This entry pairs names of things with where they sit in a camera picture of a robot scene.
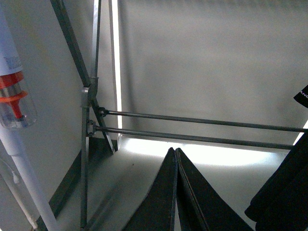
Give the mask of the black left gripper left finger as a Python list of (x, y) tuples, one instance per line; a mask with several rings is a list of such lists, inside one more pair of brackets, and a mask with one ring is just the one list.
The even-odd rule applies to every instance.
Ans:
[(122, 230), (173, 231), (175, 223), (178, 161), (169, 148), (146, 195)]

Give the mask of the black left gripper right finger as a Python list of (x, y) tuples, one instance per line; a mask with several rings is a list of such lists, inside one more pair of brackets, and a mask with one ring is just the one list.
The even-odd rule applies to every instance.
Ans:
[(177, 203), (182, 231), (251, 231), (178, 148)]

